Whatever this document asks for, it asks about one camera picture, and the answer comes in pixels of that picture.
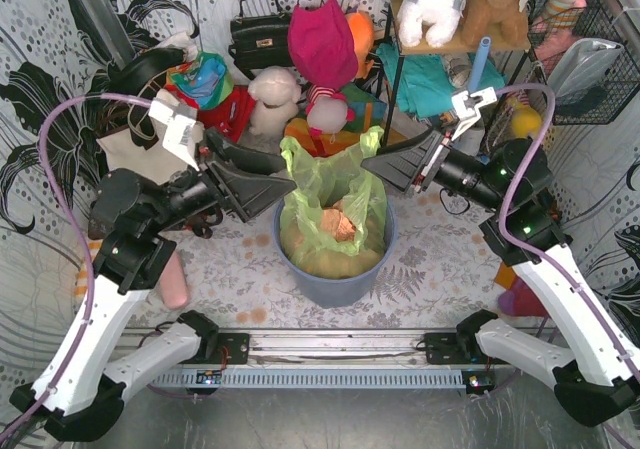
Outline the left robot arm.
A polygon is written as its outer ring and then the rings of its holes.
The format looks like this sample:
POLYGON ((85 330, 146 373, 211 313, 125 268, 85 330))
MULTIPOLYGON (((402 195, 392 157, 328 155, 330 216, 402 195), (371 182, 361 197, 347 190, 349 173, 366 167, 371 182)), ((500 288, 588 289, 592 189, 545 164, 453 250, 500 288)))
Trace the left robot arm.
POLYGON ((239 146, 211 129, 196 146, 194 165, 164 184, 125 168, 109 172, 92 209, 103 241, 89 260, 81 309, 40 377, 13 391, 10 401, 21 417, 2 433, 2 446, 14 446, 36 425, 59 442, 96 441, 157 376, 193 358, 225 355, 218 326, 190 310, 158 339, 112 358, 175 251, 164 232, 197 222, 213 227, 226 213, 252 220, 294 190, 285 167, 281 156, 239 146))

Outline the blue trash bin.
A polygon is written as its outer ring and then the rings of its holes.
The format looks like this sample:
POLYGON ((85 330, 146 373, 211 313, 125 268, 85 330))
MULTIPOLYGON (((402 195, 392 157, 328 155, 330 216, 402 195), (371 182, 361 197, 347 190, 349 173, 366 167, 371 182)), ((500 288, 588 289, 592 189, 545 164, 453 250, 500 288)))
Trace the blue trash bin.
POLYGON ((286 267, 292 272, 297 287, 307 299, 322 308, 346 307, 356 303, 373 289, 377 276, 395 248, 398 235, 396 211, 390 202, 387 203, 386 224, 383 233, 386 252, 370 270, 346 279, 326 279, 310 275, 297 268, 288 259, 280 241, 280 215, 283 208, 284 202, 280 201, 275 206, 272 219, 272 235, 276 251, 286 267))

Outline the blue floor mop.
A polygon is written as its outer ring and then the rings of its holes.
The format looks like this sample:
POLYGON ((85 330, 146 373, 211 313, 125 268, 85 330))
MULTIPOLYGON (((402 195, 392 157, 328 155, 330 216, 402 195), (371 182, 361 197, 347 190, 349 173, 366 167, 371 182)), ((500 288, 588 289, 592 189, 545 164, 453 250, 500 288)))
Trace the blue floor mop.
POLYGON ((492 45, 490 36, 484 36, 478 46, 473 60, 471 73, 469 76, 467 89, 470 93, 474 93, 479 89, 484 67, 486 65, 489 52, 492 45))

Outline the green trash bag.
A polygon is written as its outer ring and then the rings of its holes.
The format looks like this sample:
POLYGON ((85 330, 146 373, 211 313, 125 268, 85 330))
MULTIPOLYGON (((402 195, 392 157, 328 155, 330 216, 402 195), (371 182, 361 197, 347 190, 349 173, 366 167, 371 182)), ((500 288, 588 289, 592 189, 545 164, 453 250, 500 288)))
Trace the green trash bag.
POLYGON ((311 156, 292 137, 282 140, 281 155, 296 189, 284 198, 280 241, 300 270, 346 279, 370 270, 383 257, 387 195, 381 179, 361 166, 377 154, 383 135, 381 127, 373 126, 357 144, 327 158, 311 156), (356 242, 339 243, 319 228, 322 209, 338 200, 357 226, 356 242))

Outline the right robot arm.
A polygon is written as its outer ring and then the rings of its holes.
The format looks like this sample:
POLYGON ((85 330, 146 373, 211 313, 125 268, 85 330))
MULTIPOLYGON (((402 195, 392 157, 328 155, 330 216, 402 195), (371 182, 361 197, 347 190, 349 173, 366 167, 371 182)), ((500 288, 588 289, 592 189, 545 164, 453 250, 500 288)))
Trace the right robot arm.
POLYGON ((436 183, 491 211, 480 226, 484 240, 536 295, 566 344, 555 346, 479 310, 457 325, 457 352, 467 362, 520 369, 549 387, 576 422, 594 427, 638 401, 639 348, 588 286, 564 234, 539 200, 552 178, 542 150, 528 162, 513 200, 505 201, 531 144, 509 140, 483 164, 451 148, 444 136, 424 133, 381 149, 361 165, 402 191, 436 183))

